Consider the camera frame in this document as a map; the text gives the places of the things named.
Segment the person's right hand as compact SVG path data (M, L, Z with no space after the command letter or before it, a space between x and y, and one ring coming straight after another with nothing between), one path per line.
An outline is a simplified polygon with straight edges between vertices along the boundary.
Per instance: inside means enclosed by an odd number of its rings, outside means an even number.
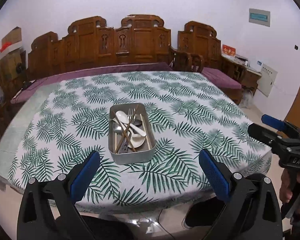
M296 176L296 180L300 183L300 172ZM290 189L290 176L287 169L284 169L281 176L281 187L280 187L280 200L282 204L288 203L293 196ZM300 214L300 205L296 210L296 213Z

